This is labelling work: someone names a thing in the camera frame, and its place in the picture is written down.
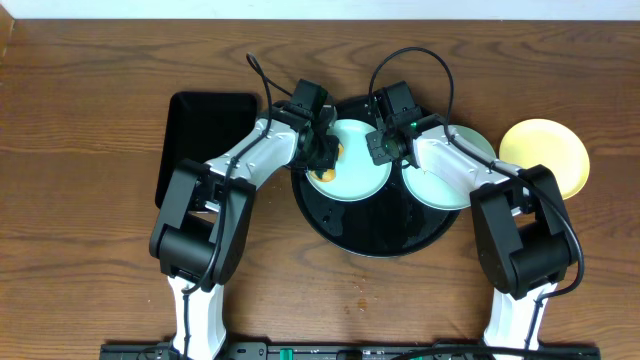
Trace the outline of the green and yellow sponge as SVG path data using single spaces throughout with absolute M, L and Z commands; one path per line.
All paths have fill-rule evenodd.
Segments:
M 337 155 L 337 159 L 340 159 L 342 157 L 344 153 L 344 147 L 342 144 L 338 145 L 338 155 Z M 327 183 L 327 182 L 331 182 L 335 179 L 336 177 L 336 171 L 334 168 L 328 169 L 328 170 L 313 170 L 313 171 L 308 171 L 307 174 L 314 180 L 319 181 L 319 182 L 323 182 L 323 183 Z

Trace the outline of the light blue plate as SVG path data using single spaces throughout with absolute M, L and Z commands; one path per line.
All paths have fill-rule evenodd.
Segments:
M 354 119 L 337 120 L 327 133 L 338 137 L 344 152 L 336 162 L 335 177 L 329 182 L 306 173 L 311 185 L 322 195 L 338 201 L 354 202 L 378 192 L 387 182 L 392 165 L 375 165 L 370 156 L 366 135 L 375 128 Z

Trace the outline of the pale blue plate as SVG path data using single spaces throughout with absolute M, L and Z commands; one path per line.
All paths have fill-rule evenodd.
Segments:
M 495 157 L 496 153 L 490 142 L 479 132 L 460 125 L 450 125 L 449 130 L 456 132 L 464 139 Z M 457 192 L 433 173 L 410 166 L 406 161 L 402 163 L 402 178 L 407 190 L 422 204 L 445 211 L 455 211 L 470 206 L 469 194 Z

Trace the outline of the yellow plate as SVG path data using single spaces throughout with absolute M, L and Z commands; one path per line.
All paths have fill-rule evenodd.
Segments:
M 568 199 L 586 185 L 590 159 L 585 145 L 568 127 L 548 119 L 528 119 L 510 128 L 501 140 L 499 158 L 521 168 L 544 165 Z

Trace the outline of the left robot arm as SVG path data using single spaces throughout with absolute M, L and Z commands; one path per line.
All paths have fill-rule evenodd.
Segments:
M 244 251 L 257 190 L 285 166 L 319 175 L 334 169 L 340 145 L 327 132 L 328 97 L 301 80 L 289 100 L 268 106 L 230 149 L 177 164 L 149 245 L 176 300 L 169 358 L 214 359 L 221 352 L 224 286 Z

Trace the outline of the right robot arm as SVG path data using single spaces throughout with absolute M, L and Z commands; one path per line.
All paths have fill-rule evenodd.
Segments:
M 367 135 L 373 162 L 407 162 L 470 198 L 476 248 L 494 300 L 483 341 L 532 351 L 549 299 L 583 253 L 552 171 L 522 169 L 482 151 L 417 105 L 405 82 L 370 90 L 377 128 Z

